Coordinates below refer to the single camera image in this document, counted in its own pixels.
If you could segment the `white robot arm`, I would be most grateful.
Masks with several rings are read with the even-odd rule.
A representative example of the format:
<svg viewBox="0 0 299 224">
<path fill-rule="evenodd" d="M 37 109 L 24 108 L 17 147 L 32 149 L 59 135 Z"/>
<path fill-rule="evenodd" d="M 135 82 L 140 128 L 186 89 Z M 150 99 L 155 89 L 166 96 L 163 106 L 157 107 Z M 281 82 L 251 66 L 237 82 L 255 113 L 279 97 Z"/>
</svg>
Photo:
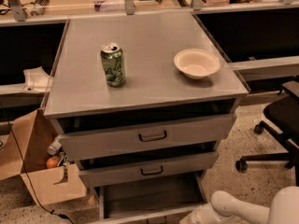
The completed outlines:
<svg viewBox="0 0 299 224">
<path fill-rule="evenodd" d="M 299 188 L 281 189 L 269 207 L 238 200 L 226 191 L 215 191 L 210 202 L 196 207 L 179 224 L 229 224 L 236 217 L 250 224 L 299 224 Z"/>
</svg>

